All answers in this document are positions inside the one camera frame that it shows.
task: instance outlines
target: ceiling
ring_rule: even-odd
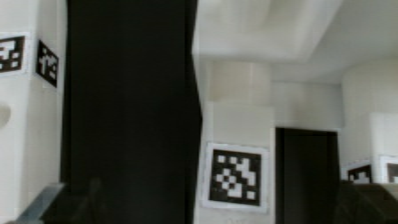
[[[306,63],[276,63],[274,80],[340,84],[347,69],[398,57],[398,0],[345,0]]]

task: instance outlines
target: dark object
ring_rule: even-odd
[[[22,69],[25,37],[0,39],[0,73]]]
[[[398,178],[398,164],[389,163],[388,164],[388,169],[389,169],[389,183],[396,183],[396,178]]]
[[[398,224],[398,201],[377,184],[340,187],[334,224]]]
[[[73,192],[70,186],[52,185],[43,190],[16,224],[109,224],[100,181],[89,190]]]
[[[361,184],[372,184],[373,183],[373,177],[372,177],[372,166],[363,166],[352,170],[349,170],[349,180],[354,183]]]
[[[36,73],[50,82],[50,84],[57,87],[59,57],[41,41],[38,50]]]
[[[338,134],[277,128],[277,224],[331,224],[340,187]]]
[[[244,164],[244,160],[249,162],[249,170],[240,171],[238,165]],[[244,176],[254,173],[254,184],[249,183]],[[260,206],[261,196],[261,155],[244,152],[231,152],[224,150],[213,150],[213,164],[212,164],[212,186],[210,186],[210,200],[222,201],[237,204]],[[229,191],[240,184],[242,195],[229,196]]]

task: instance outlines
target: white column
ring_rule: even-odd
[[[0,0],[0,5],[0,223],[6,223],[16,219],[45,186],[59,182],[66,1]]]
[[[261,29],[272,0],[222,0],[221,20],[238,31]]]
[[[196,223],[272,223],[276,127],[274,108],[270,107],[270,66],[249,62],[213,61],[208,68]],[[261,154],[265,163],[261,166],[261,204],[258,206],[210,200],[212,147]],[[238,189],[231,190],[231,195],[238,195],[240,198]]]
[[[398,164],[398,60],[370,62],[343,78],[345,120],[341,165],[370,160],[375,182]]]

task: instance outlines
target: dark doorway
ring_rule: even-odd
[[[277,224],[333,223],[340,186],[336,132],[277,128]]]

